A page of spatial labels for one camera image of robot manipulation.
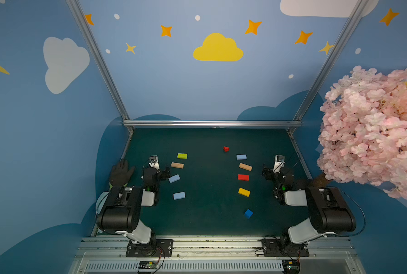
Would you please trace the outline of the light blue block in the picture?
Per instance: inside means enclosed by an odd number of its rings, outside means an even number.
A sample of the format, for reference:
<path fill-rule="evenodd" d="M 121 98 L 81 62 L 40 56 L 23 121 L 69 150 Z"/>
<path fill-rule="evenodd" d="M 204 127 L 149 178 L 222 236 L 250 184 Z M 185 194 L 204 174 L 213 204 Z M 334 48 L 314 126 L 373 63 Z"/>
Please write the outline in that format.
<path fill-rule="evenodd" d="M 246 160 L 246 159 L 247 159 L 247 155 L 246 155 L 246 154 L 238 154 L 238 155 L 236 155 L 236 159 L 237 159 L 238 161 L 240 161 L 240 160 Z"/>
<path fill-rule="evenodd" d="M 184 199 L 185 197 L 186 197 L 185 192 L 178 192 L 178 193 L 173 194 L 174 200 Z"/>
<path fill-rule="evenodd" d="M 174 183 L 174 182 L 177 182 L 179 180 L 180 180 L 180 176 L 178 174 L 169 178 L 170 183 Z"/>

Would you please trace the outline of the natural wood block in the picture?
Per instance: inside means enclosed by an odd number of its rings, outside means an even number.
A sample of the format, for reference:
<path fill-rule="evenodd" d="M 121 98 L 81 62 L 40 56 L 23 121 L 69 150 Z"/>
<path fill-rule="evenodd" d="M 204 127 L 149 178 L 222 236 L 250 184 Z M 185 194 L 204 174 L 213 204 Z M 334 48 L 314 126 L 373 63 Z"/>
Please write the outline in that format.
<path fill-rule="evenodd" d="M 252 166 L 249 166 L 249 165 L 246 165 L 246 164 L 243 164 L 243 163 L 239 164 L 239 168 L 243 169 L 243 170 L 246 170 L 246 171 L 252 171 L 252 169 L 253 169 Z"/>
<path fill-rule="evenodd" d="M 175 168 L 175 169 L 183 169 L 184 168 L 184 164 L 183 163 L 176 163 L 176 162 L 172 162 L 171 163 L 171 167 Z"/>

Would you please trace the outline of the lime green block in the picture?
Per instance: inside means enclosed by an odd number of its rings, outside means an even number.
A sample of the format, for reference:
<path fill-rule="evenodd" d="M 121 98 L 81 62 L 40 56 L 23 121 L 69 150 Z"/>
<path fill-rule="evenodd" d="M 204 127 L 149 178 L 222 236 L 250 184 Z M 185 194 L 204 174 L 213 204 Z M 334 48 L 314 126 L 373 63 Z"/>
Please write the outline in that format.
<path fill-rule="evenodd" d="M 187 159 L 188 155 L 185 153 L 178 153 L 177 158 L 178 159 Z"/>

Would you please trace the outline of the red rectangular block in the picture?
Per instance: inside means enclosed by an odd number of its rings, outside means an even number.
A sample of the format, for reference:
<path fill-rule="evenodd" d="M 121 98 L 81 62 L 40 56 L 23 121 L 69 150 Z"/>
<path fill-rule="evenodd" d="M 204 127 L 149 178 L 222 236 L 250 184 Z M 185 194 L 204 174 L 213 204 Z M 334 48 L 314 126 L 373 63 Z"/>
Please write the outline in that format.
<path fill-rule="evenodd" d="M 249 181 L 249 176 L 248 175 L 238 174 L 238 180 L 248 182 Z"/>

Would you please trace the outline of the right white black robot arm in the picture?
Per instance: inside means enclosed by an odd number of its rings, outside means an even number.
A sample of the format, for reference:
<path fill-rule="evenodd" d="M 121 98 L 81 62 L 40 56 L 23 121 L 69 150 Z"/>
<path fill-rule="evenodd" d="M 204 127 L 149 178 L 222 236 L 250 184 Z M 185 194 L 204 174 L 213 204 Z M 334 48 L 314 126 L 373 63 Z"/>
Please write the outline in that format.
<path fill-rule="evenodd" d="M 341 232 L 353 232 L 356 218 L 336 187 L 306 186 L 294 189 L 293 179 L 283 172 L 285 157 L 276 155 L 273 167 L 264 166 L 262 176 L 273 183 L 273 194 L 283 206 L 305 207 L 308 218 L 284 230 L 281 249 L 302 247 L 309 241 Z"/>

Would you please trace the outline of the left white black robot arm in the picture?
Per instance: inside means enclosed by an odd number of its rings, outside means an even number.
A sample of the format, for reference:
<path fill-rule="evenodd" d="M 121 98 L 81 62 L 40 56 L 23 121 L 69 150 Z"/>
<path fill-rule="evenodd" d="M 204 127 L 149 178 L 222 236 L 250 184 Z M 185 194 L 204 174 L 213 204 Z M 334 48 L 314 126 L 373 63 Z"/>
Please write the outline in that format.
<path fill-rule="evenodd" d="M 152 155 L 142 169 L 142 185 L 129 187 L 136 168 L 125 159 L 113 166 L 108 183 L 110 190 L 98 199 L 97 227 L 109 234 L 120 234 L 137 247 L 155 248 L 153 230 L 141 220 L 143 207 L 159 202 L 161 182 L 170 178 L 170 169 L 160 169 L 159 159 Z"/>

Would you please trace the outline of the black green work glove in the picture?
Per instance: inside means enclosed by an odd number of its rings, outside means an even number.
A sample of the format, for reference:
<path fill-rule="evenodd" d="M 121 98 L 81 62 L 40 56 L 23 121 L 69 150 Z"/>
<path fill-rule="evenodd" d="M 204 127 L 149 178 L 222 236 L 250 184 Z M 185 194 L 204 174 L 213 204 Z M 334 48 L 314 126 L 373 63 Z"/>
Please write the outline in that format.
<path fill-rule="evenodd" d="M 108 179 L 110 189 L 113 187 L 126 187 L 135 169 L 135 166 L 129 165 L 128 160 L 121 159 L 111 170 Z"/>

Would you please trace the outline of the yellow rectangular block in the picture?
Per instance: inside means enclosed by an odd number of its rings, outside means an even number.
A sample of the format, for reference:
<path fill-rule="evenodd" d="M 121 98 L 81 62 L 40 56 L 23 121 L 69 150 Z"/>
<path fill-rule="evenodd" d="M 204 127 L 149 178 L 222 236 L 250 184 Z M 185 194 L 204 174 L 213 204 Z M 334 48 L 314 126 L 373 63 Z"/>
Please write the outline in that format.
<path fill-rule="evenodd" d="M 239 188 L 238 193 L 245 197 L 249 197 L 251 194 L 251 192 L 249 190 L 246 190 L 244 188 Z"/>

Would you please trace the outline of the right small circuit board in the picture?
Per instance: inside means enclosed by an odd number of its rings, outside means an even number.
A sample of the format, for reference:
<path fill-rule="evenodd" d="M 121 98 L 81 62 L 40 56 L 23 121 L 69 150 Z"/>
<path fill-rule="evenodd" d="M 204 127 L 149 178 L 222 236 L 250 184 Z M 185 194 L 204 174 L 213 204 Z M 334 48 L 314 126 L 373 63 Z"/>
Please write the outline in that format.
<path fill-rule="evenodd" d="M 282 262 L 283 274 L 299 274 L 301 265 L 299 261 L 284 260 Z"/>

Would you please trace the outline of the left small circuit board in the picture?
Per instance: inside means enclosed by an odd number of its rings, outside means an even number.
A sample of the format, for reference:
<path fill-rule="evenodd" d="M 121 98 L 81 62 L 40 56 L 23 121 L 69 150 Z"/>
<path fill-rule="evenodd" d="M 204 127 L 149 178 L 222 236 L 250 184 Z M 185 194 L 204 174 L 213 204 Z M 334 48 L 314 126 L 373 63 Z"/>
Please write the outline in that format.
<path fill-rule="evenodd" d="M 139 271 L 155 271 L 158 269 L 158 263 L 154 261 L 140 261 L 138 263 Z"/>

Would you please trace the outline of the pink artificial blossom tree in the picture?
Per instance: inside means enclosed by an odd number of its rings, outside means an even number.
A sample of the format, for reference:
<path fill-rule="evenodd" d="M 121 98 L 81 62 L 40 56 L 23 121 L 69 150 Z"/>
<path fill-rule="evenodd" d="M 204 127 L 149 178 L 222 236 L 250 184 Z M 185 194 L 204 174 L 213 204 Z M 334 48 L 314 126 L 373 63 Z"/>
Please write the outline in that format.
<path fill-rule="evenodd" d="M 382 74 L 355 66 L 320 108 L 317 164 L 328 181 L 376 187 L 407 200 L 407 68 Z"/>

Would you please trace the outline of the aluminium frame back crossbar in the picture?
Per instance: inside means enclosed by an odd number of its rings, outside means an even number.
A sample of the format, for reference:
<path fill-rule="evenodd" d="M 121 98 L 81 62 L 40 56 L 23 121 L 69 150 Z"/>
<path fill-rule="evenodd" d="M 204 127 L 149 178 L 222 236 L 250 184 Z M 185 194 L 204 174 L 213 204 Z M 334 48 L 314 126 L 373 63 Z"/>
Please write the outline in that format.
<path fill-rule="evenodd" d="M 129 127 L 301 127 L 300 121 L 163 121 L 163 120 L 124 120 Z"/>

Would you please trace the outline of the right aluminium frame post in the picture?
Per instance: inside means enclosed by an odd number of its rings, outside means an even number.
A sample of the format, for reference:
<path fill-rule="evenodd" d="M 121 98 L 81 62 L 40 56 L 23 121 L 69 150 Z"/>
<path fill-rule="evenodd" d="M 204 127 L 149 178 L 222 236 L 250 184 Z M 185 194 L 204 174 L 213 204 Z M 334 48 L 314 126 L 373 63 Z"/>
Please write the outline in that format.
<path fill-rule="evenodd" d="M 302 119 L 304 118 L 305 114 L 307 113 L 309 107 L 313 103 L 317 93 L 320 91 L 321 87 L 323 86 L 327 76 L 331 72 L 331 69 L 335 65 L 336 61 L 338 60 L 342 50 L 346 46 L 346 43 L 350 39 L 351 35 L 354 33 L 356 27 L 358 26 L 361 18 L 363 17 L 362 14 L 364 12 L 365 7 L 368 5 L 368 0 L 359 0 L 355 6 L 353 11 L 351 12 L 348 20 L 346 21 L 342 31 L 338 35 L 338 38 L 335 42 L 335 46 L 332 48 L 330 54 L 326 58 L 323 66 L 321 67 L 319 74 L 317 75 L 313 85 L 309 89 L 305 99 L 301 103 L 298 111 L 296 112 L 293 122 L 296 126 L 291 126 L 288 128 L 288 134 L 290 137 L 293 136 L 296 129 L 301 127 Z"/>

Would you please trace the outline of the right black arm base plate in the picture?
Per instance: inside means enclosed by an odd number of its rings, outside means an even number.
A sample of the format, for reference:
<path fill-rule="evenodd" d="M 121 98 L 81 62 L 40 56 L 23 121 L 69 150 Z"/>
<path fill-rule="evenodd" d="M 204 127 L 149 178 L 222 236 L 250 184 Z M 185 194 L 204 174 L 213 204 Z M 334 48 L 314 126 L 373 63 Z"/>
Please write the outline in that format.
<path fill-rule="evenodd" d="M 261 240 L 265 257 L 309 257 L 309 251 L 305 244 L 294 244 L 288 240 L 263 238 Z"/>

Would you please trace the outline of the left aluminium frame post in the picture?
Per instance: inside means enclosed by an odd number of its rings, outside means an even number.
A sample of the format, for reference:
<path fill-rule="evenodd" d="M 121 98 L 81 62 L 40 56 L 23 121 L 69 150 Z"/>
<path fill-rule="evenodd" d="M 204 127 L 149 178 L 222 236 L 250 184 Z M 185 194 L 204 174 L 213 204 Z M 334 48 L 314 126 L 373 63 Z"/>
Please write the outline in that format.
<path fill-rule="evenodd" d="M 120 93 L 112 79 L 112 75 L 110 74 L 110 72 L 107 68 L 106 62 L 101 54 L 101 51 L 94 38 L 94 35 L 89 27 L 88 21 L 85 17 L 85 14 L 83 13 L 81 4 L 77 0 L 66 0 L 66 3 L 83 35 L 85 42 L 87 43 L 89 51 L 92 54 L 92 56 L 96 62 L 96 65 L 99 69 L 99 72 L 101 73 L 101 75 L 104 79 L 106 87 L 107 87 L 110 95 L 112 96 L 113 101 L 121 115 L 121 118 L 123 120 L 122 124 L 124 127 L 126 127 L 128 129 L 130 136 L 132 136 L 134 133 L 134 127 L 124 125 L 124 122 L 130 119 L 129 114 L 126 110 L 126 107 L 123 103 Z"/>

